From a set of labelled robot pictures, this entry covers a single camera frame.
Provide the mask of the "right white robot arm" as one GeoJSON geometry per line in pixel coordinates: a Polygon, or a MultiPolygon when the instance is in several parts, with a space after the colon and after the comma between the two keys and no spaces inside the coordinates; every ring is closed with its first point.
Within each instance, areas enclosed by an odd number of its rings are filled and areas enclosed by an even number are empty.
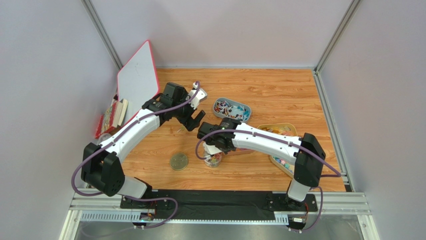
{"type": "Polygon", "coordinates": [[[198,128],[197,138],[198,144],[203,145],[210,156],[248,149],[293,165],[293,177],[286,195],[288,199],[300,203],[306,199],[309,190],[319,186],[326,163],[326,153],[313,134],[286,136],[228,117],[223,118],[220,124],[203,122],[198,128]]]}

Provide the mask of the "pink tray of gummy candies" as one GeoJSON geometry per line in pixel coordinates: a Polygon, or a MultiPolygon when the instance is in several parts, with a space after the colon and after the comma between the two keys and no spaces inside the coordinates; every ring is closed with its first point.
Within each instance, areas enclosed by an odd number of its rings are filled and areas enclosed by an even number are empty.
{"type": "Polygon", "coordinates": [[[235,156],[235,155],[243,155],[243,154],[250,154],[253,153],[254,150],[246,149],[246,148],[237,148],[235,151],[230,151],[228,153],[229,156],[235,156]]]}

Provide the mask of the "beige tray of star candies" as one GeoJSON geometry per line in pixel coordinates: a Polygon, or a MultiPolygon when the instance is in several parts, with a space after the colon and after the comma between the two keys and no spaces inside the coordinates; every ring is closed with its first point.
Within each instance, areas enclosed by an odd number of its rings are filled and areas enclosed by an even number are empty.
{"type": "Polygon", "coordinates": [[[281,171],[283,171],[289,177],[291,178],[294,177],[295,166],[293,164],[290,164],[284,159],[281,159],[272,155],[269,156],[269,159],[276,167],[278,167],[281,171]]]}

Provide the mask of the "yellow tray of popsicle candies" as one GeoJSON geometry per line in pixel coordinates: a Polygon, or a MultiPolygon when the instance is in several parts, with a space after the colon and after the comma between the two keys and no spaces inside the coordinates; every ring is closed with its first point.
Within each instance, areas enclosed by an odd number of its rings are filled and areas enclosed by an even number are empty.
{"type": "Polygon", "coordinates": [[[262,124],[257,127],[260,130],[283,136],[295,137],[298,135],[295,126],[291,123],[262,124]]]}

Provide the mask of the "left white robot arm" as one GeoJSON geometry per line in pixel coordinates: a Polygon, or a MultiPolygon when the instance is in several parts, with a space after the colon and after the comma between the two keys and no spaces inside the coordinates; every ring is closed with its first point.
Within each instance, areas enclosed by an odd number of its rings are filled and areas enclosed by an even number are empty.
{"type": "Polygon", "coordinates": [[[80,173],[81,180],[97,189],[99,195],[141,199],[149,190],[149,184],[126,176],[122,163],[146,136],[172,118],[189,132],[199,127],[206,113],[202,110],[196,117],[192,115],[207,96],[199,81],[193,83],[190,91],[182,85],[168,82],[163,92],[147,100],[116,134],[100,144],[89,143],[84,148],[83,160],[71,178],[74,191],[81,196],[91,196],[76,187],[75,178],[80,173]]]}

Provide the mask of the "gold metal jar lid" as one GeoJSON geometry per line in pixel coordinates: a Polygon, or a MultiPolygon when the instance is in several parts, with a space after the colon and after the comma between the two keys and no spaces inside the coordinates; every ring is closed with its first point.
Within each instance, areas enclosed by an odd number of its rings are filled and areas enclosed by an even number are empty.
{"type": "Polygon", "coordinates": [[[169,160],[170,167],[175,171],[184,170],[189,163],[189,158],[182,152],[175,153],[169,160]]]}

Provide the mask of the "clear plastic jar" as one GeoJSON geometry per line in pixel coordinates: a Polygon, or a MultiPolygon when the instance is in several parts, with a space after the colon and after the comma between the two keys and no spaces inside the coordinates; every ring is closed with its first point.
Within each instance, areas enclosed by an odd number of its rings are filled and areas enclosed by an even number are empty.
{"type": "Polygon", "coordinates": [[[221,162],[222,162],[222,158],[223,158],[223,154],[221,152],[216,153],[214,155],[208,154],[207,152],[204,152],[204,163],[210,167],[210,168],[216,168],[218,167],[221,162]]]}

